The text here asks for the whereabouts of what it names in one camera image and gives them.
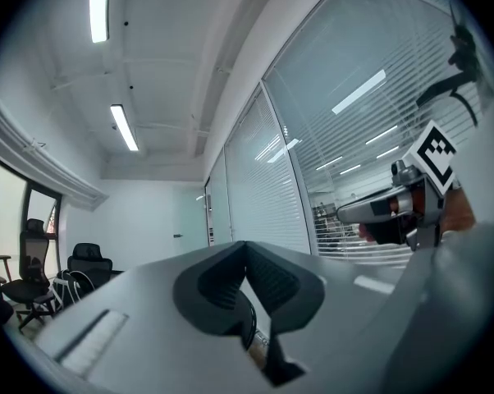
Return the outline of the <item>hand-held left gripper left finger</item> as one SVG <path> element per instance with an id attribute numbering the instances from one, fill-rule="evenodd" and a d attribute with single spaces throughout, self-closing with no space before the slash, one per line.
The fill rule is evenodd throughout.
<path id="1" fill-rule="evenodd" d="M 176 277 L 174 303 L 185 320 L 205 334 L 250 337 L 251 302 L 240 290 L 246 278 L 245 244 L 215 248 Z"/>

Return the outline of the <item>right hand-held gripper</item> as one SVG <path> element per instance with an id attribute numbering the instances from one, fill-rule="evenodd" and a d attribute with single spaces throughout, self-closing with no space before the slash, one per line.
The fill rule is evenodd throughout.
<path id="1" fill-rule="evenodd" d="M 406 243 L 412 251 L 439 245 L 446 192 L 455 180 L 451 167 L 455 154 L 451 138 L 430 121 L 405 155 L 391 165 L 392 184 L 399 191 L 376 192 L 340 206 L 338 220 L 360 223 L 359 237 L 379 245 Z M 396 199 L 393 210 L 392 199 Z M 393 217 L 400 221 L 389 221 Z"/>

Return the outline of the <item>ceiling light strip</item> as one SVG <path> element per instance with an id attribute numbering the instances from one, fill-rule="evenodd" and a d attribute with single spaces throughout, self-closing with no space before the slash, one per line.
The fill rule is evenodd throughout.
<path id="1" fill-rule="evenodd" d="M 113 120 L 117 125 L 117 129 L 120 131 L 121 137 L 126 143 L 127 148 L 131 152 L 138 152 L 139 147 L 130 129 L 130 125 L 127 121 L 123 107 L 119 104 L 112 105 L 110 107 L 110 111 L 112 113 Z"/>
<path id="2" fill-rule="evenodd" d="M 89 0 L 89 21 L 92 42 L 102 43 L 108 39 L 108 0 Z"/>

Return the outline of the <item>person's right forearm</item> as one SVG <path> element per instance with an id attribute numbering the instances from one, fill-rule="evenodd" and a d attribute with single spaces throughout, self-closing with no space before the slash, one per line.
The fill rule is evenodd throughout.
<path id="1" fill-rule="evenodd" d="M 464 191 L 459 188 L 446 193 L 445 205 L 441 215 L 441 233 L 448 231 L 467 231 L 476 223 Z"/>

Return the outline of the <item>white curtain box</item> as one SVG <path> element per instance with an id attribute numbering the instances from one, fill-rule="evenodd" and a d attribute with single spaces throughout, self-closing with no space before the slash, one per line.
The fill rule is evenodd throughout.
<path id="1" fill-rule="evenodd" d="M 58 162 L 27 134 L 0 100 L 0 161 L 62 195 L 78 208 L 94 211 L 109 194 Z"/>

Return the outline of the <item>black padded office chair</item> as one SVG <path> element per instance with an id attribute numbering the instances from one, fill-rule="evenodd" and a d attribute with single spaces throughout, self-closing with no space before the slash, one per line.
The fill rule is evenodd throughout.
<path id="1" fill-rule="evenodd" d="M 112 261 L 102 256 L 100 246 L 93 243 L 79 243 L 67 259 L 69 271 L 85 273 L 98 289 L 112 278 Z"/>

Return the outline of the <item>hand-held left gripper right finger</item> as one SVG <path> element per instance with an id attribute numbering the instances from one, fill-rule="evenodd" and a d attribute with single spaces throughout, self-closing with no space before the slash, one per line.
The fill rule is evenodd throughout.
<path id="1" fill-rule="evenodd" d="M 309 270 L 251 241 L 245 244 L 245 276 L 270 318 L 263 374 L 279 387 L 304 374 L 286 359 L 279 336 L 308 325 L 324 301 L 324 284 Z"/>

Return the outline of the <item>person's white shirt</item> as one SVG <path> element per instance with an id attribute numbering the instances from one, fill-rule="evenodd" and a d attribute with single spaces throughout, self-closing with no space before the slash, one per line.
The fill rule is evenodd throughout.
<path id="1" fill-rule="evenodd" d="M 494 318 L 494 223 L 434 255 L 424 298 L 388 364 L 385 394 L 466 391 L 484 358 Z"/>

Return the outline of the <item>black backpack white trim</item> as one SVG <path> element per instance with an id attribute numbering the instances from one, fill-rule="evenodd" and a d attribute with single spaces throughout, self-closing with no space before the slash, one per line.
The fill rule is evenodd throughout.
<path id="1" fill-rule="evenodd" d="M 51 292 L 55 301 L 55 311 L 62 312 L 78 303 L 95 289 L 89 277 L 81 271 L 63 270 L 53 279 Z"/>

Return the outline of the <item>black mesh office chair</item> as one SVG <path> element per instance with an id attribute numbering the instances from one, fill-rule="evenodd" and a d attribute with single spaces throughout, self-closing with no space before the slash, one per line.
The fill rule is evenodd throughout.
<path id="1" fill-rule="evenodd" d="M 43 229 L 43 221 L 31 218 L 26 221 L 20 233 L 19 279 L 11 279 L 8 266 L 11 256 L 0 255 L 8 277 L 0 277 L 0 298 L 6 296 L 26 307 L 26 310 L 15 312 L 20 321 L 20 332 L 31 321 L 37 320 L 44 325 L 43 317 L 52 317 L 55 314 L 52 305 L 54 295 L 45 274 L 48 247 L 49 238 Z"/>

